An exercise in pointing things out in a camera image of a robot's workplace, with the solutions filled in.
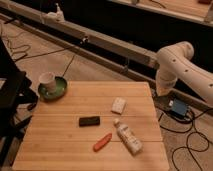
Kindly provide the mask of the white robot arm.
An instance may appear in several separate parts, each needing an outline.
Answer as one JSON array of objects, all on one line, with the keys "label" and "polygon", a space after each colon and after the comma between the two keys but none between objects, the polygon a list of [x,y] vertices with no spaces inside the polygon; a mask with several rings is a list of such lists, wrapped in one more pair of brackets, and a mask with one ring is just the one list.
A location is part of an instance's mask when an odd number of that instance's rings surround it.
[{"label": "white robot arm", "polygon": [[213,73],[193,64],[193,56],[194,48],[187,41],[165,46],[157,52],[157,95],[168,95],[180,79],[213,107]]}]

